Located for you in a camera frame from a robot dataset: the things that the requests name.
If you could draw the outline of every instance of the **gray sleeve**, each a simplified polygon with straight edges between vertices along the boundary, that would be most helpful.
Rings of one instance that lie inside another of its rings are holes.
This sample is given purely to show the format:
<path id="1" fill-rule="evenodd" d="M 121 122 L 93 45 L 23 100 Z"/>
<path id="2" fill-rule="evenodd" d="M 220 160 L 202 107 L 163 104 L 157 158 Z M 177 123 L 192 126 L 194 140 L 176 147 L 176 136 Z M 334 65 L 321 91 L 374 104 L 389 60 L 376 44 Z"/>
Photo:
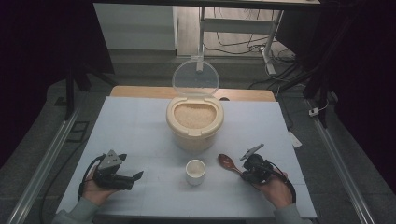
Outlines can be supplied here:
<path id="1" fill-rule="evenodd" d="M 300 217 L 295 203 L 276 209 L 274 215 L 277 224 L 312 224 L 310 220 L 304 220 Z"/>
<path id="2" fill-rule="evenodd" d="M 70 213 L 61 210 L 52 220 L 52 224 L 92 224 L 93 216 L 99 210 L 99 207 L 81 198 Z"/>

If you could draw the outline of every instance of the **spoon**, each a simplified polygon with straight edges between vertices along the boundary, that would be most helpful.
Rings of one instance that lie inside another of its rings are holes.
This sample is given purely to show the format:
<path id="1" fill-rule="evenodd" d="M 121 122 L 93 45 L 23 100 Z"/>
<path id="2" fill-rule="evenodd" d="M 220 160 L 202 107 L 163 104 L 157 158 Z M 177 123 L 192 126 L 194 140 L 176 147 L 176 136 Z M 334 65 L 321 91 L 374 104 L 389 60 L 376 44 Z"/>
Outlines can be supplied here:
<path id="1" fill-rule="evenodd" d="M 220 165 L 223 168 L 225 168 L 227 170 L 236 171 L 240 175 L 242 174 L 242 172 L 240 170 L 238 170 L 238 168 L 236 168 L 235 164 L 233 163 L 233 160 L 230 157 L 228 157 L 227 155 L 219 154 L 218 159 L 219 159 Z"/>

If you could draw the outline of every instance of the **white cup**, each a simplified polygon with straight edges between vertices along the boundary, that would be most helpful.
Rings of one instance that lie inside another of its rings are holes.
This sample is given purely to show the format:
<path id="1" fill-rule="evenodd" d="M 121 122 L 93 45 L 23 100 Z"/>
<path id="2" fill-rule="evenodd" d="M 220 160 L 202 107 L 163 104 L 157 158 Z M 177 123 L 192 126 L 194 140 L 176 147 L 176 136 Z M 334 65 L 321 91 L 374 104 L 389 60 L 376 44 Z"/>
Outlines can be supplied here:
<path id="1" fill-rule="evenodd" d="M 204 181 L 205 164 L 202 161 L 192 160 L 186 165 L 186 179 L 191 185 L 200 185 Z"/>

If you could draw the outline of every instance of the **person's hand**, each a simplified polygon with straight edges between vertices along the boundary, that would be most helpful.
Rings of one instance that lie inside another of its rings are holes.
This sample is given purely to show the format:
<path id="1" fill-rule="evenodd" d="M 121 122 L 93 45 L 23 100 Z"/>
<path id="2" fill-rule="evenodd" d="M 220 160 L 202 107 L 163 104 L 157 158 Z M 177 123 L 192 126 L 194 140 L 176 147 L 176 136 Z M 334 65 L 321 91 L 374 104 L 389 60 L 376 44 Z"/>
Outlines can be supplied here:
<path id="1" fill-rule="evenodd" d="M 90 174 L 87 176 L 84 185 L 84 191 L 82 193 L 82 197 L 91 201 L 92 203 L 100 206 L 102 205 L 108 196 L 118 191 L 117 189 L 103 189 L 96 185 L 96 183 L 92 180 L 93 173 L 96 169 L 96 166 L 93 166 Z"/>
<path id="2" fill-rule="evenodd" d="M 265 183 L 255 184 L 254 187 L 259 189 L 265 195 L 265 198 L 270 201 L 270 203 L 272 203 L 276 209 L 280 209 L 292 204 L 290 189 L 276 175 L 271 175 Z"/>

